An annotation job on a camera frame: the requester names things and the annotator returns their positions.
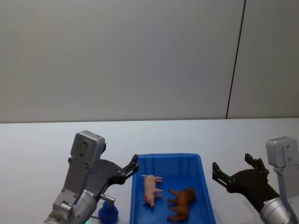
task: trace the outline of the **animal figurine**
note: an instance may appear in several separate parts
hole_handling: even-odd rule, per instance
[[[168,221],[173,221],[175,224],[177,221],[185,221],[189,218],[189,205],[196,200],[195,188],[187,188],[182,191],[174,191],[169,189],[169,192],[174,194],[177,199],[168,199],[169,202],[176,204],[176,207],[168,208],[171,211],[175,211],[176,215],[171,217],[168,216]]]
[[[144,179],[144,201],[149,203],[151,207],[154,207],[155,197],[162,198],[158,192],[163,192],[163,190],[157,189],[156,183],[162,183],[162,177],[147,175]]]

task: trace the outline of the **white table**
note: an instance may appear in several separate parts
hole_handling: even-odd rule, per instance
[[[299,119],[1,124],[2,224],[43,223],[63,186],[74,135],[85,129],[105,137],[107,150],[102,158],[120,166],[125,166],[134,154],[199,154],[219,224],[262,222],[244,196],[229,194],[212,180],[212,162],[232,175],[250,168],[244,161],[245,153],[260,157],[270,171],[270,185],[278,191],[276,174],[267,163],[265,142],[280,136],[299,139]],[[120,224],[129,223],[131,183],[130,178],[106,192],[116,198]]]

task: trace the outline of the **pink pig figurine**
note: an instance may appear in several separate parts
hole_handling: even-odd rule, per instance
[[[162,177],[147,175],[144,179],[144,201],[154,207],[155,197],[162,198],[158,192],[163,190],[156,188],[156,183],[162,183]]]

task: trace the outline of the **blue tray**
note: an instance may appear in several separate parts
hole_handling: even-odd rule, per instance
[[[190,206],[189,219],[182,224],[215,224],[206,180],[197,154],[146,154],[138,155],[139,170],[133,176],[130,224],[171,224],[168,215],[175,212],[168,209],[167,199],[175,198],[168,189],[182,190],[195,187],[197,200]],[[152,209],[144,204],[144,176],[153,174],[163,177],[163,183],[157,188],[162,189],[163,198],[155,199]]]

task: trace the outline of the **gray wall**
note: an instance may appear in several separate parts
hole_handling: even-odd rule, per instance
[[[2,0],[0,122],[225,118],[243,5]],[[247,0],[229,118],[298,116],[298,10]]]

